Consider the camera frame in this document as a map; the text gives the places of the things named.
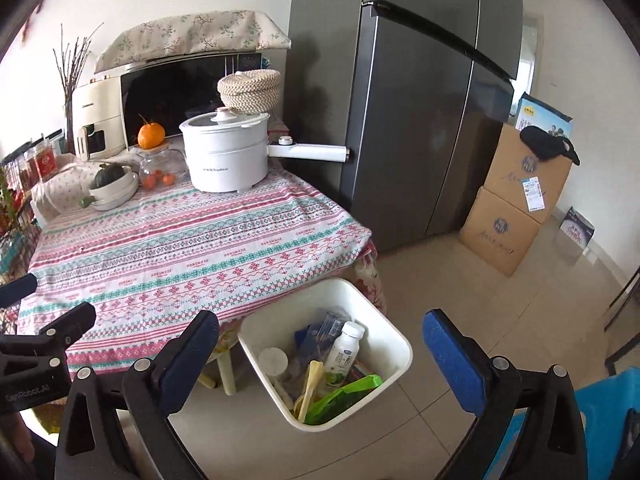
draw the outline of trash can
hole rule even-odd
[[[322,323],[327,312],[365,327],[357,359],[384,382],[329,422],[308,426],[291,415],[267,375],[260,370],[258,355],[265,348],[276,347],[284,350],[291,359],[296,354],[294,332],[313,323]],[[293,427],[309,432],[328,430],[366,404],[374,402],[407,371],[413,358],[411,345],[398,329],[355,286],[339,278],[315,283],[262,307],[242,322],[238,337],[258,377],[284,418]]]

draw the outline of tablecloth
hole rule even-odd
[[[377,278],[369,238],[344,209],[280,167],[243,193],[202,193],[188,181],[139,189],[117,209],[66,214],[47,226],[30,265],[38,290],[22,300],[18,333],[36,333],[89,301],[97,321],[68,349],[68,366],[100,373],[155,356],[203,308],[225,333],[356,261],[361,290],[380,304],[379,280],[366,283]]]

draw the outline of white wall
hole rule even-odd
[[[601,0],[524,0],[543,19],[535,96],[574,118],[574,166],[558,202],[595,226],[630,276],[640,264],[640,57]]]
[[[139,23],[209,10],[263,10],[285,32],[289,28],[291,0],[45,0],[32,19],[25,44],[16,38],[0,62],[0,155],[26,140],[51,133],[64,123],[63,93],[52,48],[60,48],[60,23],[65,41],[96,32],[80,84],[93,73],[96,57],[123,30]],[[285,54],[271,51],[268,57],[284,74]]]

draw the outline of silver screw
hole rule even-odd
[[[134,369],[138,372],[144,372],[150,366],[151,366],[151,361],[146,358],[138,359],[135,363],[133,363]]]
[[[91,375],[91,368],[84,367],[78,370],[78,374],[76,375],[76,377],[78,377],[78,379],[86,379],[90,375]]]
[[[494,357],[492,362],[498,370],[506,370],[509,368],[509,362],[504,357]]]
[[[555,365],[554,366],[554,373],[558,377],[564,377],[566,375],[566,368],[563,367],[562,365]]]

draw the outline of gray refrigerator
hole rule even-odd
[[[509,117],[522,0],[292,0],[284,120],[344,164],[292,162],[379,250],[459,229]]]

